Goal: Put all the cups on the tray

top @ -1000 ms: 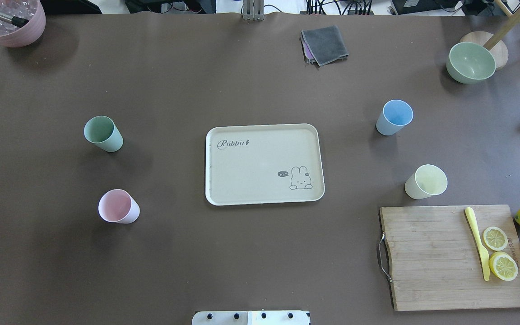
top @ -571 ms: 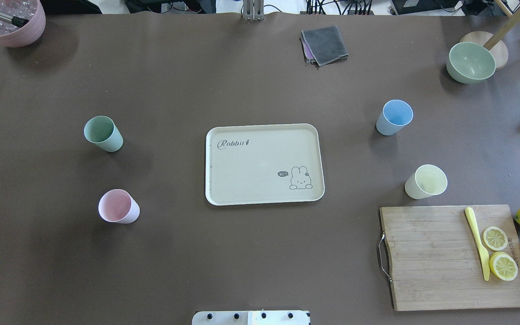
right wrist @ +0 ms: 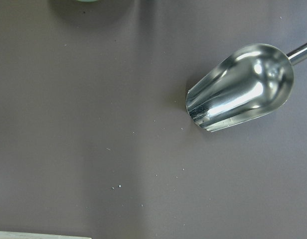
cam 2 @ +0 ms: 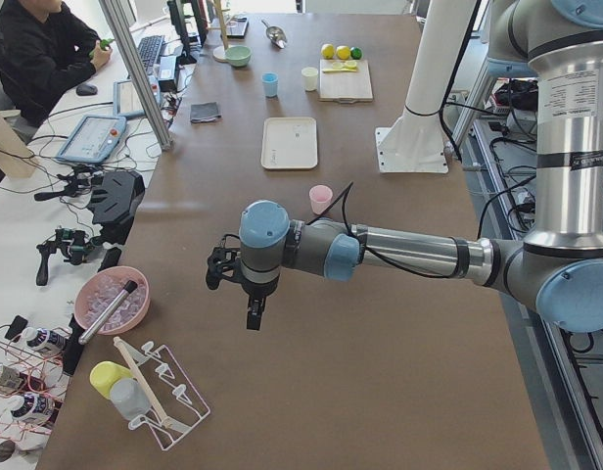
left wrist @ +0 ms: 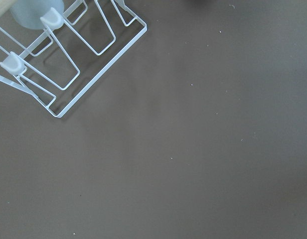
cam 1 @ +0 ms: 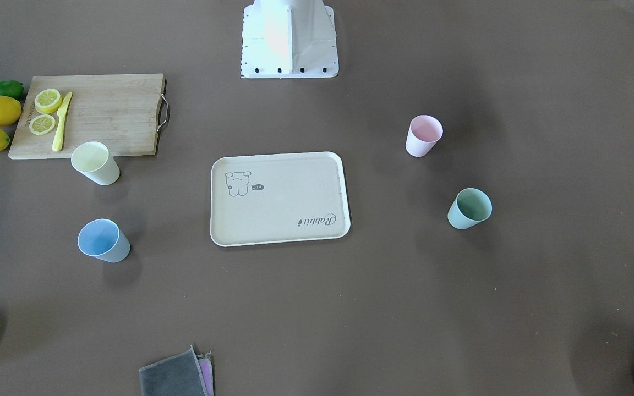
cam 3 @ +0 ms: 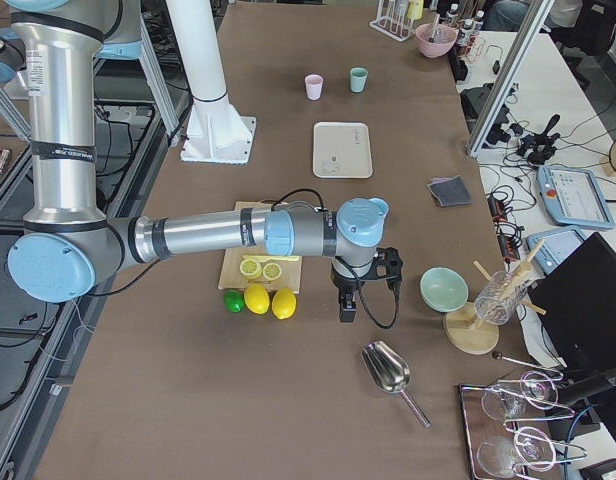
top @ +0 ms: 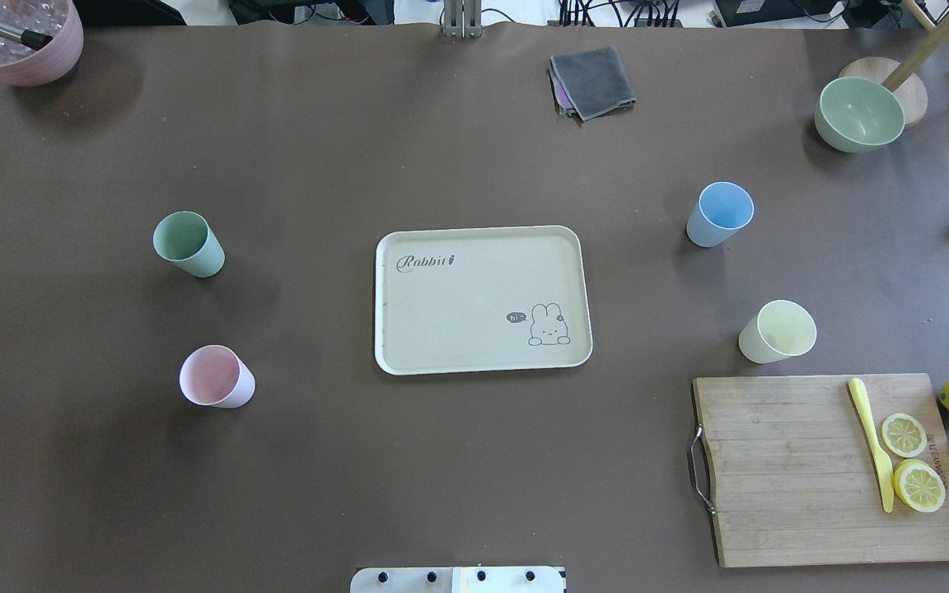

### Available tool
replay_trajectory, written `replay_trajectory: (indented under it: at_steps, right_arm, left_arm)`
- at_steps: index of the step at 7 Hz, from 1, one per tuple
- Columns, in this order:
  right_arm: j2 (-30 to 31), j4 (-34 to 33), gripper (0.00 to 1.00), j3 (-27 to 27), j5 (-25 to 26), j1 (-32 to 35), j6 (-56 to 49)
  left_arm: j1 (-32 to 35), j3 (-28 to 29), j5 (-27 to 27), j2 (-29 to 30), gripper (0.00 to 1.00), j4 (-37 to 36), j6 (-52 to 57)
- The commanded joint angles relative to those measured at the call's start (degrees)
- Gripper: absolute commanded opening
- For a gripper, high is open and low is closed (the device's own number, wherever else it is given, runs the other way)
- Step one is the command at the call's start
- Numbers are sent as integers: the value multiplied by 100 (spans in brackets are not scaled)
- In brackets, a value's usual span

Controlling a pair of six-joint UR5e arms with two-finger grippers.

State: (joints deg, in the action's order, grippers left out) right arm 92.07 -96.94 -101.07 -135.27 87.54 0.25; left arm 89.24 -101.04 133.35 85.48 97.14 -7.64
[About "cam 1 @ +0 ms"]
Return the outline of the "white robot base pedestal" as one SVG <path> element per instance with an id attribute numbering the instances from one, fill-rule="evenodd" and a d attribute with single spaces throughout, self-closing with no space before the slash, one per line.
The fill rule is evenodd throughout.
<path id="1" fill-rule="evenodd" d="M 322 1 L 255 1 L 244 8 L 242 78 L 334 78 L 339 69 L 332 7 Z"/>

